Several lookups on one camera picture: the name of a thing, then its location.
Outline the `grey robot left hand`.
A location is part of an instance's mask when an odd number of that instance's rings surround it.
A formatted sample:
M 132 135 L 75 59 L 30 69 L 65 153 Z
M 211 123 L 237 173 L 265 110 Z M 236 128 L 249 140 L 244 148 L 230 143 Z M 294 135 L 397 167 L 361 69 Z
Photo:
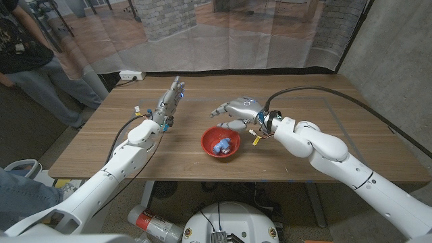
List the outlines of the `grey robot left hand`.
M 184 96 L 184 85 L 184 82 L 180 82 L 180 77 L 176 76 L 170 88 L 158 100 L 155 112 L 152 114 L 152 120 L 158 123 L 161 128 L 166 125 L 172 127 L 176 107 Z

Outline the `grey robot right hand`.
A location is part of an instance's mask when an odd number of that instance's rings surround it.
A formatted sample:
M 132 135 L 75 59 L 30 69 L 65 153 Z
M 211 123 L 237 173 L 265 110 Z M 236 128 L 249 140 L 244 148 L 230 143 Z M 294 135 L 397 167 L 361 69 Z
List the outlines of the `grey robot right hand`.
M 233 130 L 236 132 L 243 132 L 247 129 L 249 124 L 260 125 L 261 131 L 266 136 L 273 136 L 275 128 L 273 127 L 274 120 L 280 120 L 277 116 L 271 115 L 265 108 L 256 100 L 250 97 L 239 97 L 232 101 L 221 104 L 210 113 L 213 118 L 222 113 L 226 113 L 231 117 L 236 117 L 235 120 L 229 122 L 222 122 L 217 124 L 221 128 Z

